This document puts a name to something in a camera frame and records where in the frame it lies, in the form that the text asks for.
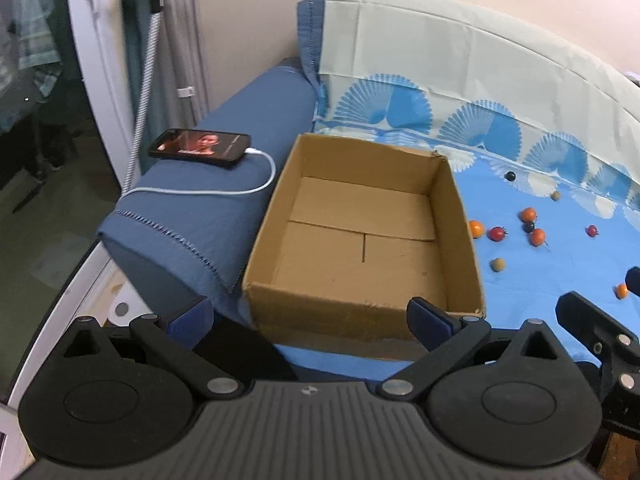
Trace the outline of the small orange fruit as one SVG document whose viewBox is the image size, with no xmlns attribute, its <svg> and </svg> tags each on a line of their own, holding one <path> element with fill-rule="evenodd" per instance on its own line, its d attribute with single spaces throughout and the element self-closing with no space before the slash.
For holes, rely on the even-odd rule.
<svg viewBox="0 0 640 480">
<path fill-rule="evenodd" d="M 628 296 L 628 288 L 624 283 L 615 287 L 615 296 L 618 300 L 624 300 Z"/>
</svg>

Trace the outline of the orange fruit with stem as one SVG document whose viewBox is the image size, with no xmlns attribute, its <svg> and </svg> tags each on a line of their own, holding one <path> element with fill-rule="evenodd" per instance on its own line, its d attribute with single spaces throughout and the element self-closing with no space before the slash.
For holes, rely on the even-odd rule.
<svg viewBox="0 0 640 480">
<path fill-rule="evenodd" d="M 535 223 L 537 211 L 533 207 L 527 207 L 520 212 L 520 219 L 523 223 Z"/>
</svg>

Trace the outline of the red tomato fruit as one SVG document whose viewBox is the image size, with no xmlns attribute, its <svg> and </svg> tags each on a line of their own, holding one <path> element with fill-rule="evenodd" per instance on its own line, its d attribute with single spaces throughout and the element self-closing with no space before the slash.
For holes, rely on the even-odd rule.
<svg viewBox="0 0 640 480">
<path fill-rule="evenodd" d="M 493 242 L 501 242 L 508 235 L 508 231 L 502 226 L 494 226 L 487 232 L 487 236 Z"/>
</svg>

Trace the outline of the brown cardboard box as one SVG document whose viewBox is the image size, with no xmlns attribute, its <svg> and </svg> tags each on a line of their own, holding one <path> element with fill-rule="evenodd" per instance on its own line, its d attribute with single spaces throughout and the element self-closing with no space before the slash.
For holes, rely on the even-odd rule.
<svg viewBox="0 0 640 480">
<path fill-rule="evenodd" d="M 416 297 L 484 316 L 474 242 L 448 160 L 340 136 L 299 136 L 243 278 L 253 324 L 276 344 L 413 360 Z"/>
</svg>

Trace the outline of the blue patterned bed sheet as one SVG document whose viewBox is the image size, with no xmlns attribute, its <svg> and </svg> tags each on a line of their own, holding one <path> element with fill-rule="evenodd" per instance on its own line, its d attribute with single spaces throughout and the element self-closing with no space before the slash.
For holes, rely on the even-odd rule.
<svg viewBox="0 0 640 480">
<path fill-rule="evenodd" d="M 639 262 L 635 84 L 551 32 L 458 0 L 302 0 L 296 18 L 314 132 L 444 155 L 468 217 L 508 231 L 476 242 L 490 324 L 553 323 L 559 296 L 579 292 L 638 330 L 638 298 L 615 296 Z M 522 229 L 527 207 L 540 247 Z"/>
</svg>

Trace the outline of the black smartphone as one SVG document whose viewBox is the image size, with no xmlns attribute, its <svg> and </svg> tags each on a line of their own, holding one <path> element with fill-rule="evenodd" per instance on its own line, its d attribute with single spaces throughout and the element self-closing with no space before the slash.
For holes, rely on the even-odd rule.
<svg viewBox="0 0 640 480">
<path fill-rule="evenodd" d="M 230 168 L 244 157 L 251 145 L 252 138 L 244 133 L 178 128 L 168 129 L 155 139 L 148 154 L 157 159 Z"/>
</svg>

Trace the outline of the grey curtain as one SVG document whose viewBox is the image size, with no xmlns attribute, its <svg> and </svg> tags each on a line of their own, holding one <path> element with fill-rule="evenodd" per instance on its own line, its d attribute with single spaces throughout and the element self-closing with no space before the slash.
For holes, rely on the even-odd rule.
<svg viewBox="0 0 640 480">
<path fill-rule="evenodd" d="M 200 0 L 164 0 L 164 25 L 174 69 L 174 91 L 183 125 L 195 126 L 210 111 L 210 90 Z"/>
</svg>

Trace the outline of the hanging striped clothes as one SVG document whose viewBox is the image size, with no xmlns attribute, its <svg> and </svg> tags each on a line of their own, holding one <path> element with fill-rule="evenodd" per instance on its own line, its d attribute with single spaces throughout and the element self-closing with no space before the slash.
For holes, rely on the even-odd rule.
<svg viewBox="0 0 640 480">
<path fill-rule="evenodd" d="M 20 70 L 30 70 L 32 81 L 47 99 L 62 73 L 62 58 L 48 23 L 53 0 L 12 0 L 12 21 Z"/>
</svg>

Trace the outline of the white door frame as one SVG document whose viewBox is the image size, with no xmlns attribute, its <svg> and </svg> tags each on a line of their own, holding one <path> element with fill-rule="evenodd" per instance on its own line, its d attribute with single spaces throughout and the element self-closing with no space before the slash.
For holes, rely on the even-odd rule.
<svg viewBox="0 0 640 480">
<path fill-rule="evenodd" d="M 122 182 L 134 137 L 122 0 L 67 2 L 91 110 L 115 176 Z"/>
</svg>

